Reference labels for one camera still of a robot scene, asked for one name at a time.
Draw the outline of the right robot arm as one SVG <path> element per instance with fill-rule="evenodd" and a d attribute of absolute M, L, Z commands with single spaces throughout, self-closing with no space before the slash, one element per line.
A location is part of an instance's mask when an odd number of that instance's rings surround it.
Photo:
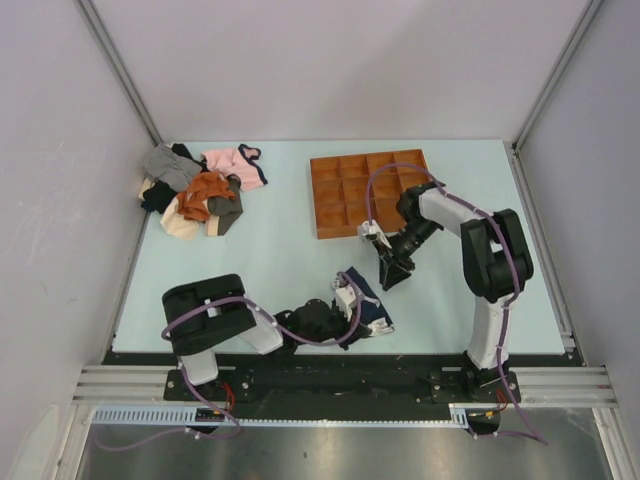
<path fill-rule="evenodd" d="M 446 230 L 460 240 L 463 276 L 475 297 L 461 388 L 469 399 L 484 401 L 498 384 L 508 383 L 511 311 L 534 273 L 519 216 L 512 209 L 489 213 L 435 182 L 407 189 L 396 211 L 405 225 L 394 235 L 384 234 L 373 220 L 364 223 L 385 291 L 412 275 L 413 254 L 434 233 Z"/>

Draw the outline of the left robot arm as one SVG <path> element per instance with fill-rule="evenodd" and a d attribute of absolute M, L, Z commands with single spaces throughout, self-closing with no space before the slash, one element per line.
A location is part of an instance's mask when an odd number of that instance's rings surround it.
<path fill-rule="evenodd" d="M 353 272 L 340 272 L 332 289 L 330 303 L 312 299 L 270 314 L 249 298 L 237 274 L 176 286 L 161 299 L 161 338 L 170 343 L 187 389 L 207 400 L 221 387 L 215 348 L 226 341 L 239 339 L 259 355 L 291 355 L 302 345 L 345 348 L 365 334 L 379 300 Z"/>

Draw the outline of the navy underwear with white trim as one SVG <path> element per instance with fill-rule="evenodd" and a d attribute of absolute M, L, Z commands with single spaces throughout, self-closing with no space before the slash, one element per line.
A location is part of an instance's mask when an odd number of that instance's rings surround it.
<path fill-rule="evenodd" d="M 349 338 L 355 341 L 360 338 L 388 335 L 395 331 L 393 321 L 366 279 L 354 268 L 346 270 L 346 275 L 355 283 L 361 292 L 361 315 L 359 325 Z"/>

